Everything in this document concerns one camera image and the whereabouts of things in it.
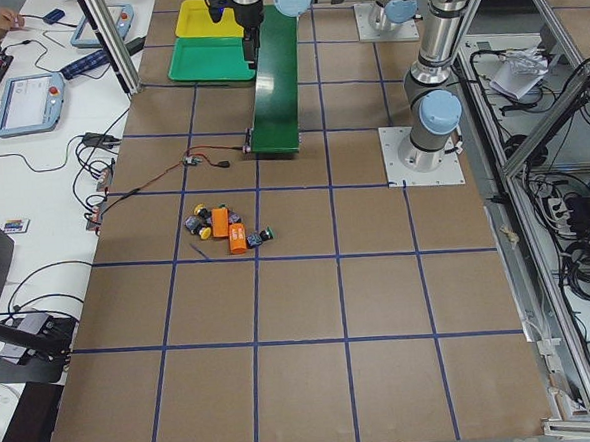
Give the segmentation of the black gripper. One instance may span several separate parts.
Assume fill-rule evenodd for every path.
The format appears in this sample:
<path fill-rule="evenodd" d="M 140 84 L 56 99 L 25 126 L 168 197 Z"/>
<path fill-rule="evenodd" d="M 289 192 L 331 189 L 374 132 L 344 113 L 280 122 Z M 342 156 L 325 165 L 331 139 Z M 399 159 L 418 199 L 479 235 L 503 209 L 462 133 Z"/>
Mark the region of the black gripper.
<path fill-rule="evenodd" d="M 245 62 L 255 65 L 257 60 L 256 34 L 264 20 L 263 0 L 204 0 L 207 3 L 209 16 L 213 23 L 222 20 L 225 9 L 233 9 L 235 21 L 243 30 L 242 51 Z"/>

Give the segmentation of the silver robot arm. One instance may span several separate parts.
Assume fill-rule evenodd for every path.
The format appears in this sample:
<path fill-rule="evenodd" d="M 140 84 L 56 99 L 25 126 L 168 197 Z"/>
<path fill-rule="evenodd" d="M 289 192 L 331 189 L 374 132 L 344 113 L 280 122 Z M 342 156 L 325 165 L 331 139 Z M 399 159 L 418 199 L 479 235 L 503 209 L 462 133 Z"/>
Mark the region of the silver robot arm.
<path fill-rule="evenodd" d="M 416 56 L 404 66 L 396 62 L 392 71 L 398 73 L 403 87 L 400 94 L 410 97 L 443 86 L 450 78 L 452 59 L 459 42 L 472 22 L 480 0 L 273 0 L 278 11 L 295 16 L 311 16 L 315 47 L 320 67 L 319 78 L 323 127 L 327 130 L 350 130 L 382 127 L 393 117 L 403 116 L 401 107 L 393 105 L 388 86 L 391 71 L 384 64 L 400 55 L 409 58 L 404 46 L 371 41 L 369 49 L 359 50 L 355 44 L 329 44 L 340 31 L 329 24 L 331 18 L 353 33 L 354 18 L 346 13 L 354 5 L 371 3 L 376 16 L 386 15 L 387 7 L 415 4 L 421 18 L 417 22 L 419 40 L 412 45 Z"/>

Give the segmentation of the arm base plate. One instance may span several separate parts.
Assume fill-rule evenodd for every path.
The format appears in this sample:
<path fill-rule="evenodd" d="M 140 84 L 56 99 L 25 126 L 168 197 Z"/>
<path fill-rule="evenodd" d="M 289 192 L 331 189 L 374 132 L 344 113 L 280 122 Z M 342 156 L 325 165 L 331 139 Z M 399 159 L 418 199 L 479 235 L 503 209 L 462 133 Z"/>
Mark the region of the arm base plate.
<path fill-rule="evenodd" d="M 408 126 L 378 129 L 387 185 L 391 188 L 464 185 L 460 158 L 452 137 L 432 153 L 416 148 Z"/>
<path fill-rule="evenodd" d="M 414 20 L 416 0 L 391 0 L 355 4 L 360 42 L 413 42 L 419 39 Z"/>

